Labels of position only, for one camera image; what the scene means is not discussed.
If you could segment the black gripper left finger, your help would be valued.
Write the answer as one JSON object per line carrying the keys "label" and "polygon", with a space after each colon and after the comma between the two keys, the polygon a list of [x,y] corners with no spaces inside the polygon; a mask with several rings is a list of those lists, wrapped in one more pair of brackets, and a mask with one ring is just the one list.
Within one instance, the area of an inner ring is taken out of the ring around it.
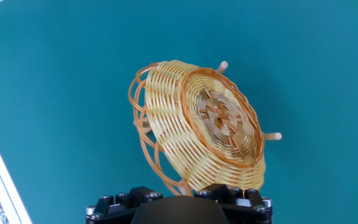
{"label": "black gripper left finger", "polygon": [[135,187],[129,192],[103,195],[92,212],[86,214],[86,224],[130,224],[141,205],[163,198],[163,194],[147,187]]}

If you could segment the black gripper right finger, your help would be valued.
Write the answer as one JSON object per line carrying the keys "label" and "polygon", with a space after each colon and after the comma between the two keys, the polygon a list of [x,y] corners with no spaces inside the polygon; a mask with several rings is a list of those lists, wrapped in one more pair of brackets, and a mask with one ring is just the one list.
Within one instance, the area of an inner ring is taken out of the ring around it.
{"label": "black gripper right finger", "polygon": [[213,201],[229,223],[272,224],[272,201],[256,189],[211,184],[194,190],[193,196]]}

